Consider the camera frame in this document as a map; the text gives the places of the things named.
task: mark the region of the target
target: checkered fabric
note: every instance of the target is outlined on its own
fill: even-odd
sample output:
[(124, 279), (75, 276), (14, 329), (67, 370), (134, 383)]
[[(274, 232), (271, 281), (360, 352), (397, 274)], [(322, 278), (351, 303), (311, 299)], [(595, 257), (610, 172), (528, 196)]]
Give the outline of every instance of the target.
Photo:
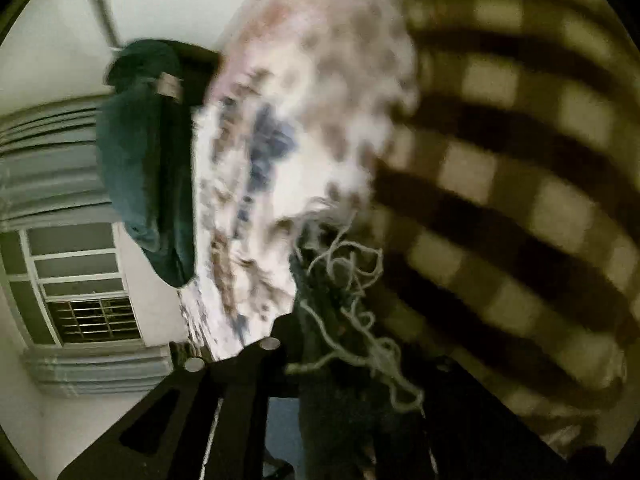
[(638, 52), (604, 0), (403, 8), (420, 102), (376, 173), (371, 302), (563, 450), (639, 334)]
[(194, 338), (224, 358), (270, 333), (292, 225), (330, 199), (384, 248), (366, 300), (388, 332), (449, 353), (558, 451), (588, 442), (640, 333), (640, 56), (613, 11), (254, 7), (196, 121)]

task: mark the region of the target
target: screw head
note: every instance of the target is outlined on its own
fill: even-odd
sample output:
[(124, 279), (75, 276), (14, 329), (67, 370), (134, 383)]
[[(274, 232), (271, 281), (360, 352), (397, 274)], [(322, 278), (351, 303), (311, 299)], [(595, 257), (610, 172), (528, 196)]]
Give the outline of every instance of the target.
[(280, 340), (275, 337), (265, 337), (259, 344), (263, 350), (273, 351), (280, 348)]
[(436, 368), (441, 372), (450, 372), (451, 371), (451, 359), (443, 358), (436, 364)]
[(199, 357), (189, 357), (184, 362), (184, 369), (188, 372), (199, 372), (205, 367), (205, 362)]

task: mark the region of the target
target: string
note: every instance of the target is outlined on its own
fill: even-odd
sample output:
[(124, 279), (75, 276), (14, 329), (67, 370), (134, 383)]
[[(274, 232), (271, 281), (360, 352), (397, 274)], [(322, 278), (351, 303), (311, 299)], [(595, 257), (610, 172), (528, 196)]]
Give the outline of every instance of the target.
[[(312, 205), (328, 206), (330, 203), (324, 199), (312, 200)], [(375, 321), (376, 316), (373, 312), (364, 310), (361, 306), (361, 300), (365, 296), (365, 290), (371, 287), (380, 278), (383, 273), (383, 251), (382, 249), (373, 249), (367, 247), (358, 242), (351, 240), (343, 240), (342, 238), (347, 234), (353, 225), (356, 213), (350, 215), (349, 221), (340, 229), (337, 236), (332, 241), (327, 250), (318, 254), (309, 266), (306, 268), (306, 275), (309, 276), (313, 268), (324, 260), (325, 268), (329, 278), (336, 283), (335, 277), (336, 266), (343, 267), (348, 272), (348, 283), (345, 290), (351, 295), (351, 303), (348, 308), (341, 307), (340, 312), (351, 323), (353, 328), (362, 334), (366, 341), (366, 348), (368, 354), (366, 356), (360, 356), (348, 351), (340, 343), (335, 341), (327, 332), (324, 320), (318, 315), (318, 313), (308, 306), (306, 301), (300, 302), (300, 307), (308, 313), (316, 322), (318, 329), (322, 335), (322, 338), (332, 349), (331, 352), (324, 355), (318, 361), (312, 363), (294, 363), (289, 364), (286, 367), (287, 374), (304, 374), (319, 370), (333, 359), (340, 359), (347, 364), (357, 367), (369, 367), (371, 375), (379, 375), (380, 380), (386, 384), (389, 388), (390, 403), (393, 409), (400, 413), (419, 411), (422, 412), (422, 402), (424, 400), (423, 389), (415, 386), (402, 375), (400, 369), (401, 361), (401, 349), (393, 339), (389, 337), (375, 338), (370, 332)], [(298, 238), (302, 233), (304, 225), (307, 225), (310, 231), (310, 243), (312, 247), (319, 248), (319, 240), (313, 239), (318, 237), (321, 233), (319, 227), (320, 222), (334, 223), (340, 216), (344, 216), (339, 210), (335, 209), (321, 209), (313, 210), (309, 214), (305, 215), (299, 222), (296, 222), (296, 228), (294, 229), (296, 238), (294, 243), (294, 250), (300, 262), (303, 261), (302, 251), (298, 246)], [(338, 250), (350, 249), (349, 257), (335, 256), (334, 253)], [(363, 254), (373, 255), (376, 259), (376, 265), (373, 270), (363, 270), (357, 266), (356, 263), (356, 250)], [(414, 400), (410, 402), (404, 402), (398, 398), (398, 389), (403, 390), (405, 393), (413, 396)]]

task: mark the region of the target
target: plaid fabric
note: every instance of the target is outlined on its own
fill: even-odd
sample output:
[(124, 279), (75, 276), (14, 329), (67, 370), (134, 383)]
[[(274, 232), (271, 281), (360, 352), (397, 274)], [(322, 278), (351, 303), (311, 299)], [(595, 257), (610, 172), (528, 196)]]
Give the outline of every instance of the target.
[(638, 53), (604, 0), (406, 0), (404, 16), (420, 103), (393, 110), (376, 173), (372, 302), (405, 342), (445, 334), (562, 450), (620, 396), (639, 334)]

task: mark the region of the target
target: green cloth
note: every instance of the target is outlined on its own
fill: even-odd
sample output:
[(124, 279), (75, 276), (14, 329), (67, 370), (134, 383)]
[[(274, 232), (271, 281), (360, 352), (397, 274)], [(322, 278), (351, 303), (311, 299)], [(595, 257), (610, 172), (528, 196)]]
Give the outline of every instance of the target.
[[(127, 233), (171, 286), (194, 271), (191, 107), (202, 104), (218, 54), (169, 41), (123, 49), (97, 119), (100, 172)], [(181, 81), (180, 102), (157, 92), (167, 73)]]

